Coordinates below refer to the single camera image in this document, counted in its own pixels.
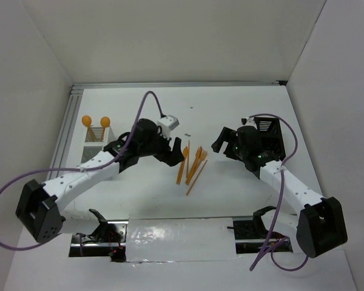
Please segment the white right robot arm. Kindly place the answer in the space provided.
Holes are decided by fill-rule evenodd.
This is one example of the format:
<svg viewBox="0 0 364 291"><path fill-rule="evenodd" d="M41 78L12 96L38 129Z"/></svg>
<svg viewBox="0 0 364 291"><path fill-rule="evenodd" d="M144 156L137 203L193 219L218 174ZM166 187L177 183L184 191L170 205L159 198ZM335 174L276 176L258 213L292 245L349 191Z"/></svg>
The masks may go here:
<svg viewBox="0 0 364 291"><path fill-rule="evenodd" d="M242 162L295 211L298 221L289 238L307 257L316 258L347 242L341 203L311 190L285 167L289 157L279 119L257 118L252 125L244 124L237 130L225 127L212 150L218 153L224 142L226 157Z"/></svg>

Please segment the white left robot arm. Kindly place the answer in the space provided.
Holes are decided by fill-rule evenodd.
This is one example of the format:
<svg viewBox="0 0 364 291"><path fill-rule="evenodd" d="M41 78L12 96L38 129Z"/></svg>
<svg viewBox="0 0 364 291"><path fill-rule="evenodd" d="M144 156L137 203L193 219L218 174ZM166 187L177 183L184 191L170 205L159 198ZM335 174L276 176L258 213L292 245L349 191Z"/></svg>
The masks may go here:
<svg viewBox="0 0 364 291"><path fill-rule="evenodd" d="M27 182L16 208L16 216L36 242L42 244L58 236L68 217L64 209L79 195L98 183L119 175L138 163L142 157L153 156L170 167L182 162L181 139L170 137L179 120L163 116L157 122L141 118L131 132L123 133L108 143L93 158L65 174L39 183Z"/></svg>

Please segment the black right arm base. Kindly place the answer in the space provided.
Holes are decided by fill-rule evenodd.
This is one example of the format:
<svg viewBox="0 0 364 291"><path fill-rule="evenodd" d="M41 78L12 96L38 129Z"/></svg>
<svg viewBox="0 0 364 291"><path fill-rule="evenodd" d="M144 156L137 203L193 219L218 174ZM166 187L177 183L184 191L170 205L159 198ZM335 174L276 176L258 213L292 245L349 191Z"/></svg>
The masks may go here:
<svg viewBox="0 0 364 291"><path fill-rule="evenodd" d="M233 231L236 254L258 253L268 234L275 206L266 206L256 210L251 217L233 219L226 228ZM280 213L275 230L269 240L269 246L284 238L287 234L296 232L297 217L292 214Z"/></svg>

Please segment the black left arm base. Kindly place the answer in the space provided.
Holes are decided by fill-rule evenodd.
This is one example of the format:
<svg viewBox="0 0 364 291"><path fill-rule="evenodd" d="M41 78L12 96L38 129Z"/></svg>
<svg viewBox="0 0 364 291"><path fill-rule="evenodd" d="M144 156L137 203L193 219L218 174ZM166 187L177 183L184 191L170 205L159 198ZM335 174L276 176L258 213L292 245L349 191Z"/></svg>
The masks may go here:
<svg viewBox="0 0 364 291"><path fill-rule="evenodd" d="M72 235L69 257L109 257L111 262L126 261L126 238L128 221L107 220L99 211L89 209L96 218L96 227L91 233Z"/></svg>

